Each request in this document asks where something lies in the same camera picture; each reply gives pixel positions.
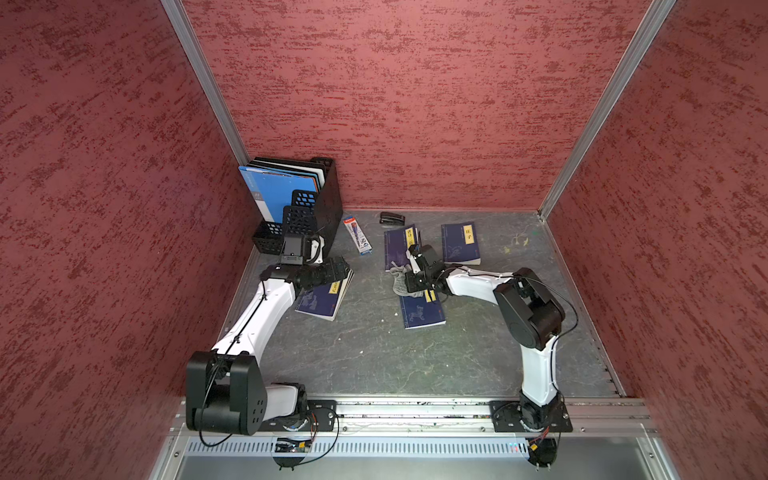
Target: cloth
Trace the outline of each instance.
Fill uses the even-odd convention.
[[[394,266],[394,264],[395,262],[392,262],[392,266],[389,268],[389,272],[395,277],[395,284],[392,286],[392,291],[400,296],[424,296],[424,290],[409,292],[406,289],[406,272],[411,271],[411,266]]]

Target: gray tabletop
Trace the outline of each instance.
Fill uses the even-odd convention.
[[[482,264],[490,271],[533,269],[568,295],[549,242],[534,214],[402,212],[422,242],[442,253],[440,225],[474,221]],[[334,321],[291,309],[277,325],[261,359],[266,382],[303,383],[315,395],[516,396],[522,381],[520,348],[498,307],[464,296],[443,303],[446,324],[405,330],[392,277],[384,271],[384,231],[378,212],[350,211],[373,253],[360,256],[341,225],[331,255],[355,272]],[[261,255],[243,278],[229,319],[253,298],[257,276],[277,257]],[[564,328],[573,325],[568,311]],[[557,344],[556,377],[566,396],[616,396],[589,330],[580,324]]]

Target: black desk organizer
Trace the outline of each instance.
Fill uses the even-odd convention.
[[[319,233],[326,241],[323,256],[328,256],[342,214],[339,178],[336,176],[336,165],[332,158],[315,157],[307,163],[326,167],[326,182],[323,188],[320,192],[294,190],[291,205],[283,208],[282,223],[261,220],[253,235],[253,243],[261,253],[280,255],[285,233]]]

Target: red wall panel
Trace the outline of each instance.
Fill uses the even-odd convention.
[[[678,0],[554,209],[684,478],[768,472],[768,3]]]
[[[4,2],[0,59],[0,477],[146,478],[255,206],[160,2]]]
[[[253,155],[348,207],[536,210],[648,0],[188,0]]]

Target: robotic arm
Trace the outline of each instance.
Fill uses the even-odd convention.
[[[286,235],[280,263],[260,274],[256,295],[227,335],[187,363],[187,427],[252,435],[265,420],[295,427],[306,420],[306,392],[298,384],[265,386],[259,363],[275,326],[302,289],[343,280],[342,257],[323,263],[323,238]]]
[[[463,265],[446,266],[429,245],[412,245],[408,258],[413,270],[406,274],[409,292],[432,289],[446,295],[473,296],[498,305],[522,352],[522,425],[530,432],[547,428],[563,402],[553,378],[553,348],[565,318],[563,308],[547,287],[528,268],[514,273],[493,273]]]
[[[192,430],[252,435],[261,423],[277,419],[296,428],[306,421],[306,392],[297,384],[265,386],[259,370],[267,341],[302,289],[346,278],[342,257],[323,262],[320,237],[286,236],[280,263],[260,274],[253,300],[233,328],[208,352],[195,352],[187,364],[187,426]],[[446,266],[429,246],[411,246],[410,292],[434,289],[498,305],[520,344],[524,379],[521,423],[530,432],[546,429],[562,397],[553,378],[553,346],[565,317],[549,290],[527,268],[492,273]]]

